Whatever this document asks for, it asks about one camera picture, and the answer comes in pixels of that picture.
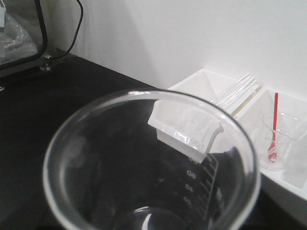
transparent plastic sheet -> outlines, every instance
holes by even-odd
[[[37,46],[29,33],[8,13],[0,31],[0,65],[37,54]]]

red spatula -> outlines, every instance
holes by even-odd
[[[278,93],[275,93],[275,99],[274,99],[274,117],[273,117],[273,138],[272,143],[268,149],[268,157],[269,161],[274,163],[277,158],[277,151],[276,151],[276,125],[277,125],[277,106],[278,106]]]

black cable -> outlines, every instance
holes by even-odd
[[[59,58],[64,57],[65,55],[69,54],[69,52],[71,51],[71,49],[72,49],[73,46],[75,45],[75,42],[76,42],[76,39],[77,39],[77,36],[78,36],[78,32],[79,32],[79,29],[80,29],[80,26],[81,26],[81,23],[82,23],[82,19],[83,19],[83,6],[82,6],[80,0],[76,0],[76,1],[77,1],[78,4],[80,5],[81,15],[80,15],[80,20],[79,20],[79,23],[78,23],[78,26],[77,26],[77,30],[76,30],[75,36],[74,36],[74,38],[73,38],[72,44],[71,44],[71,46],[69,47],[69,49],[65,52],[65,54],[63,54],[63,55],[61,55],[61,56],[58,56],[58,57],[48,57],[48,58],[47,58],[48,60],[55,60],[55,59],[59,59]]]

